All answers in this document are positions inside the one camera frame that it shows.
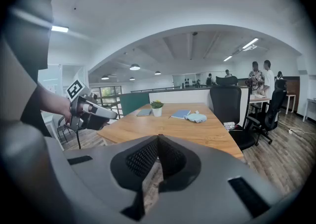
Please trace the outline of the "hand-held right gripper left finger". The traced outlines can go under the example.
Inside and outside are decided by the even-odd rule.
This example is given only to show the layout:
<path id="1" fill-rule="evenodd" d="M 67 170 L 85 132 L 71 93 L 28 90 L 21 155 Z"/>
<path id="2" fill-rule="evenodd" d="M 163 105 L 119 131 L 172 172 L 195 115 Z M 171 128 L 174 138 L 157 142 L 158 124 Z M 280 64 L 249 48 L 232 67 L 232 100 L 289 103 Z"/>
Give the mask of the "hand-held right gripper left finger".
<path id="1" fill-rule="evenodd" d="M 71 168 L 102 203 L 141 223 L 145 216 L 143 182 L 158 157 L 158 137 L 64 152 Z"/>

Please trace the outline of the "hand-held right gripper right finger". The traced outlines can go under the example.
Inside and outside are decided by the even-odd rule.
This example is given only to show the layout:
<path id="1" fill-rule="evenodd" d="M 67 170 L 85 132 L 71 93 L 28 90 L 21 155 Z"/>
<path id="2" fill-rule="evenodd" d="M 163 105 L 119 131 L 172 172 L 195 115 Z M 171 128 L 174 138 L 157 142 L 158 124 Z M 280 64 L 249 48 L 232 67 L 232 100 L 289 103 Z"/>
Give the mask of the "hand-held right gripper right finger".
<path id="1" fill-rule="evenodd" d="M 232 155 L 159 135 L 161 150 L 179 155 L 173 175 L 160 184 L 148 224 L 271 224 L 281 193 Z"/>

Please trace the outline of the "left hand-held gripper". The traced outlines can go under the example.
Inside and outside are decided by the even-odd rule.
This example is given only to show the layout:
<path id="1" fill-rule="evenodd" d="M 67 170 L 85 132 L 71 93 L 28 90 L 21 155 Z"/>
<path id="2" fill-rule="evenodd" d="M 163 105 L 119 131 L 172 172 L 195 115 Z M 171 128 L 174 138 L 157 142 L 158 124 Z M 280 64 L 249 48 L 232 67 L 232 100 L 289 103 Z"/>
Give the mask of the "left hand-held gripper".
<path id="1" fill-rule="evenodd" d="M 79 79 L 67 88 L 66 94 L 70 100 L 70 128 L 74 131 L 85 126 L 86 129 L 101 130 L 109 119 L 116 119 L 118 116 L 116 112 L 98 105 L 97 95 Z"/>

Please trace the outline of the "person's left hand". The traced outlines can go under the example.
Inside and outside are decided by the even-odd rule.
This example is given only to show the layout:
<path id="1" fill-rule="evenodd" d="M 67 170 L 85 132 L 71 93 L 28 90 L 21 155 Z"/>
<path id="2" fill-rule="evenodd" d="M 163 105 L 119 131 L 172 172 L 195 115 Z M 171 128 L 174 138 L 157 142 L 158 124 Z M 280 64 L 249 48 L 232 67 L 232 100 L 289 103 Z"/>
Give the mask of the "person's left hand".
<path id="1" fill-rule="evenodd" d="M 60 113 L 61 115 L 65 117 L 66 124 L 69 124 L 72 117 L 71 110 L 70 110 L 71 103 L 69 99 L 67 99 L 66 97 L 61 97 L 59 102 L 60 102 Z"/>

